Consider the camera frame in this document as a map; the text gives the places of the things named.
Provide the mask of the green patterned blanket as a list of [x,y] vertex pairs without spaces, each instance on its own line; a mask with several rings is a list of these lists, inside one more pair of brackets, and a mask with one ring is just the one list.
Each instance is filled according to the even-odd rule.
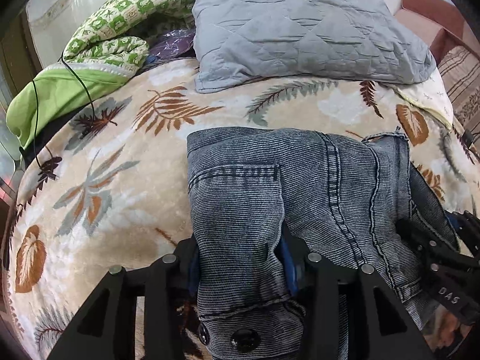
[[13,98],[6,124],[27,148],[49,122],[111,94],[145,63],[150,41],[194,26],[195,0],[108,0],[73,33],[60,59]]

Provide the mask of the pink brown headboard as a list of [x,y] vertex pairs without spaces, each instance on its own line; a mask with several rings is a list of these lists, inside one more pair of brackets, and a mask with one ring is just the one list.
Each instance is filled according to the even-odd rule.
[[479,58],[479,40],[461,12],[443,0],[401,0],[397,21],[427,44],[439,64],[455,47]]

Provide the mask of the grey quilted pillow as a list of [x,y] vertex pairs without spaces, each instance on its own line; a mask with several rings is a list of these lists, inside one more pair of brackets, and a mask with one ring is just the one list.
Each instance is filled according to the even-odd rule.
[[298,75],[412,85],[436,68],[384,0],[195,0],[192,13],[202,94]]

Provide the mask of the leaf pattern beige bedspread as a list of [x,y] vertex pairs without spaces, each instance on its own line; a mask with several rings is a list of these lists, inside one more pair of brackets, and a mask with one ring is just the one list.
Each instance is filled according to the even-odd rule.
[[479,161],[461,128],[392,88],[318,77],[261,80],[214,94],[181,59],[133,78],[56,133],[20,182],[4,294],[21,345],[45,359],[115,264],[144,267],[191,233],[186,139],[220,126],[301,128],[356,140],[400,130],[415,167],[449,211],[479,211]]

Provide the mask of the black power adapter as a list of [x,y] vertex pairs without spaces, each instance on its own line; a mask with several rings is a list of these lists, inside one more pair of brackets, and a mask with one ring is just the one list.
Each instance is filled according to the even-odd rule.
[[461,141],[467,148],[470,148],[476,141],[476,134],[466,129],[461,135]]

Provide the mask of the cream pillow under grey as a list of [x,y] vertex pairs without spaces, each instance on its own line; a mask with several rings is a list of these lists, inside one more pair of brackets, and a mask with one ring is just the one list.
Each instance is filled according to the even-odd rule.
[[403,100],[426,111],[447,130],[452,130],[454,111],[439,69],[435,69],[428,80],[419,84],[393,85],[391,88]]

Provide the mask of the grey washed denim pants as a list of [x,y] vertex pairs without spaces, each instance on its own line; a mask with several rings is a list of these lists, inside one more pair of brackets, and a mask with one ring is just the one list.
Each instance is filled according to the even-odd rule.
[[419,328],[437,308],[395,223],[408,219],[459,244],[399,132],[363,141],[284,128],[218,127],[187,138],[199,247],[198,316],[214,359],[293,359],[307,308],[278,257],[288,228],[332,263],[375,268]]

